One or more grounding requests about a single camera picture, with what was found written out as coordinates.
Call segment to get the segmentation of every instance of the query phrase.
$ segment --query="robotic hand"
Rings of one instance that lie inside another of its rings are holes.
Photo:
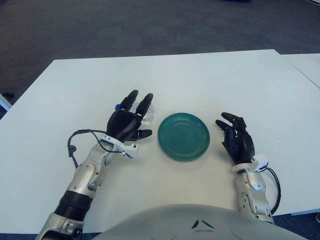
[[[103,183],[108,162],[116,154],[135,158],[138,155],[138,144],[124,145],[126,141],[137,141],[149,137],[151,130],[139,130],[141,121],[148,111],[153,99],[149,93],[138,105],[136,112],[129,112],[138,95],[133,90],[124,98],[118,110],[110,117],[106,131],[83,129],[74,132],[67,143],[69,157],[73,159],[76,171],[73,180],[60,199],[58,207],[52,212],[36,240],[73,239],[82,233],[84,219],[96,196],[96,190]],[[72,137],[78,134],[92,133],[97,140],[86,160],[78,166],[74,157],[77,150],[71,145]]]
[[[232,172],[236,174],[240,211],[274,223],[272,214],[278,208],[281,197],[279,180],[275,172],[267,167],[267,158],[262,154],[255,155],[254,143],[246,131],[247,126],[244,119],[227,112],[223,112],[221,116],[232,124],[229,125],[221,120],[215,121],[224,131],[222,145],[235,165],[232,167]],[[264,170],[271,172],[279,191],[277,203],[272,210],[266,198],[266,183],[261,175]]]
[[[229,124],[216,120],[215,123],[224,130],[222,145],[232,157],[234,165],[251,163],[255,155],[255,147],[251,136],[246,131],[246,123],[242,117],[223,112],[221,116],[232,123]]]

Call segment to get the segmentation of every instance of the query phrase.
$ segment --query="wire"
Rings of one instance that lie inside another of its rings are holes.
[[[75,166],[75,168],[77,169],[79,167],[77,160],[74,156],[74,152],[77,150],[76,146],[71,145],[71,140],[74,136],[79,135],[79,134],[87,134],[87,133],[92,133],[93,136],[95,137],[96,141],[98,142],[98,144],[100,145],[100,147],[105,150],[108,153],[122,153],[122,151],[110,151],[107,150],[100,142],[100,140],[98,139],[97,135],[95,133],[103,133],[103,134],[107,134],[107,132],[105,131],[101,131],[101,130],[91,130],[91,129],[81,129],[78,131],[75,131],[68,139],[67,142],[67,148],[68,148],[68,153],[69,153],[69,158],[72,158],[73,164]],[[125,155],[131,159],[133,159],[133,157],[131,157],[129,154],[125,153]]]
[[[274,180],[275,180],[275,183],[276,183],[276,187],[277,187],[277,189],[278,189],[278,195],[277,195],[277,197],[276,197],[275,205],[274,205],[274,207],[270,210],[271,214],[273,215],[273,214],[277,211],[277,209],[278,209],[278,207],[279,207],[279,204],[280,204],[280,199],[281,199],[281,187],[280,187],[279,178],[277,177],[275,171],[274,171],[272,168],[270,168],[270,167],[266,167],[266,169],[272,174],[272,176],[273,176],[273,178],[274,178]]]

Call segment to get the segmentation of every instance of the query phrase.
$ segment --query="gray carpet floor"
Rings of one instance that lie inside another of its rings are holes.
[[[54,59],[260,49],[320,53],[319,6],[305,0],[0,0],[0,93],[14,93],[12,104]],[[277,216],[275,223],[320,239],[314,214]]]

